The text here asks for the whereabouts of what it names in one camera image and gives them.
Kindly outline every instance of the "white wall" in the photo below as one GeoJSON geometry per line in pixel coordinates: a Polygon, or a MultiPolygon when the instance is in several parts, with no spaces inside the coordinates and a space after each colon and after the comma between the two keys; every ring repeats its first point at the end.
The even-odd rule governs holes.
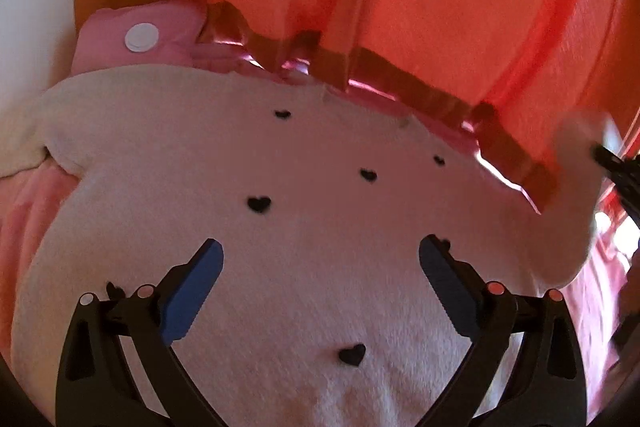
{"type": "Polygon", "coordinates": [[[0,0],[0,112],[68,74],[74,26],[74,0],[0,0]]]}

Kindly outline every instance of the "white button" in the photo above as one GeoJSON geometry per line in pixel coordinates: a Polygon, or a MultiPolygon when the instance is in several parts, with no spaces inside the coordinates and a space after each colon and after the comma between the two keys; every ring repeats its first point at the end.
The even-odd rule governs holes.
{"type": "Polygon", "coordinates": [[[148,52],[160,38],[160,32],[153,24],[143,22],[133,26],[125,35],[124,43],[134,53],[148,52]]]}

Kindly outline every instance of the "blue gripper pad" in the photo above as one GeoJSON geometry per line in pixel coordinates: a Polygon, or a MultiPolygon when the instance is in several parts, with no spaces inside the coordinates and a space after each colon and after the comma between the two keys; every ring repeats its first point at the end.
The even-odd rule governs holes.
{"type": "Polygon", "coordinates": [[[224,263],[222,245],[207,239],[193,258],[174,266],[158,285],[160,334],[165,346],[183,339],[218,280],[224,263]]]}
{"type": "Polygon", "coordinates": [[[484,285],[471,265],[453,259],[435,235],[420,242],[420,267],[459,335],[474,340],[484,285]]]}

